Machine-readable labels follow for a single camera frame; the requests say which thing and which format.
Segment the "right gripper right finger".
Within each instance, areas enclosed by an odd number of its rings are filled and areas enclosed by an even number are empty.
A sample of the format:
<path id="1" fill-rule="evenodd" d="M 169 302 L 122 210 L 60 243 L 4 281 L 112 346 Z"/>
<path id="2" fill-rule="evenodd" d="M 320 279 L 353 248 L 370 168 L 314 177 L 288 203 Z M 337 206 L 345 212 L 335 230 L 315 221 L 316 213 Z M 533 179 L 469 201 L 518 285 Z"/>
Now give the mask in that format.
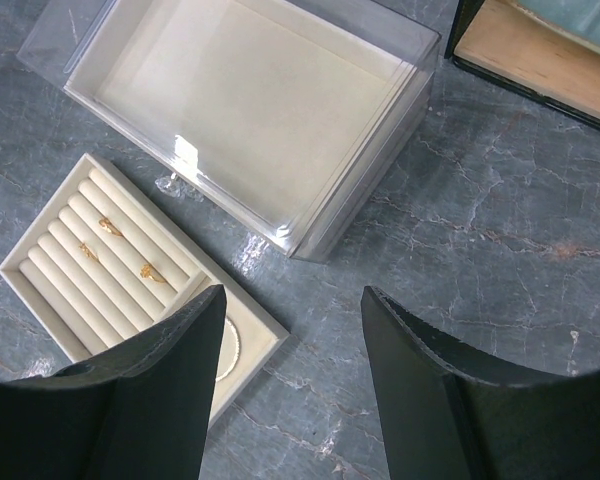
<path id="1" fill-rule="evenodd" d="M 372 286 L 361 317 L 392 478 L 600 479 L 600 369 L 503 360 Z"/>

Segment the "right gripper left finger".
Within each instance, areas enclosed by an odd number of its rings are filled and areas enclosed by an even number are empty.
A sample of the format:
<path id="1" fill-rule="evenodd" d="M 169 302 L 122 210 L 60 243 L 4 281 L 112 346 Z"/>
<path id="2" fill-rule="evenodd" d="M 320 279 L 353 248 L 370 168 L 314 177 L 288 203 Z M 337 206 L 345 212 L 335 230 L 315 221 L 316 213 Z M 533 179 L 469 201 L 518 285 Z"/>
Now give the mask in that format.
<path id="1" fill-rule="evenodd" d="M 0 479 L 195 479 L 226 293 L 48 376 L 0 382 Z"/>

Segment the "beige jewelry box with lid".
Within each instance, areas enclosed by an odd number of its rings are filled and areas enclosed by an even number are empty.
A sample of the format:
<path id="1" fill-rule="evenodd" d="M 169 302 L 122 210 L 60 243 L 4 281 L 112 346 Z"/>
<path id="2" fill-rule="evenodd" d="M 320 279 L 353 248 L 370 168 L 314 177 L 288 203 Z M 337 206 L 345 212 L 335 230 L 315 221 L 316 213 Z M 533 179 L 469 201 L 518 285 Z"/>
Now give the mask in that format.
<path id="1" fill-rule="evenodd" d="M 321 262 L 424 118 L 439 41 L 374 1 L 51 1 L 18 56 L 286 256 Z"/>

